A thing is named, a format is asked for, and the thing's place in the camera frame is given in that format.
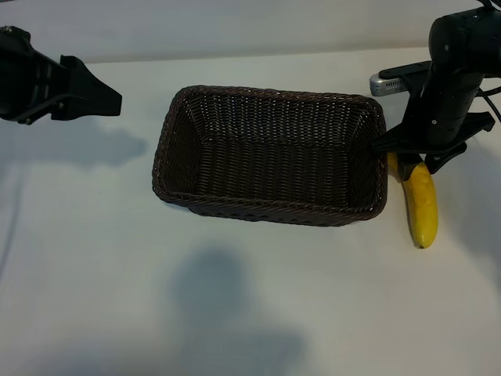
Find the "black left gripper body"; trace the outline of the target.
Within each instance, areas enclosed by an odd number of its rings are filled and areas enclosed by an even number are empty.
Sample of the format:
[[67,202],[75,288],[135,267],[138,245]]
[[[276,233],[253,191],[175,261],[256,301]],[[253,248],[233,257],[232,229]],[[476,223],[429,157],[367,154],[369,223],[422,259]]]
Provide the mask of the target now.
[[61,110],[68,85],[68,70],[29,42],[1,42],[1,119],[31,125]]

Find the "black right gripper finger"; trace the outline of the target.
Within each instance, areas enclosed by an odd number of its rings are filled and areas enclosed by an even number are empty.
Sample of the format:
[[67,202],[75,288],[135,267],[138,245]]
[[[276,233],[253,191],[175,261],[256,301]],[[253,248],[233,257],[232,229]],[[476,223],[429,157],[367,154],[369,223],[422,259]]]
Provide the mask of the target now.
[[397,171],[402,181],[409,180],[416,166],[423,162],[419,154],[397,153]]
[[436,173],[453,158],[463,154],[467,150],[467,144],[461,143],[443,154],[427,154],[424,163],[430,173]]

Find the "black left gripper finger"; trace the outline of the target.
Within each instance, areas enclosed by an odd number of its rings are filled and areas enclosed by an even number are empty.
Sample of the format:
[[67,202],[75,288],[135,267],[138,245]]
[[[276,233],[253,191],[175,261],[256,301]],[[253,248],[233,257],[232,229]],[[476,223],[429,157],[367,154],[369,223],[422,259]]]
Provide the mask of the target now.
[[122,101],[120,93],[100,81],[76,56],[61,56],[60,64],[68,70],[69,78],[65,91],[71,96],[94,102]]
[[121,113],[121,96],[83,99],[67,98],[58,102],[52,120],[75,120],[86,116],[114,117]]

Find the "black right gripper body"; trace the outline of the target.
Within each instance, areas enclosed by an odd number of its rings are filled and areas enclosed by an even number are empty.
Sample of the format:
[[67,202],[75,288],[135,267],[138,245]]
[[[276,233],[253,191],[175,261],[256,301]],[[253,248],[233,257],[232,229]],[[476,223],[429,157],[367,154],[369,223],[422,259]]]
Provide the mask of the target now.
[[403,75],[409,91],[404,117],[372,142],[374,150],[445,154],[480,131],[491,131],[491,114],[469,111],[484,77],[475,72]]

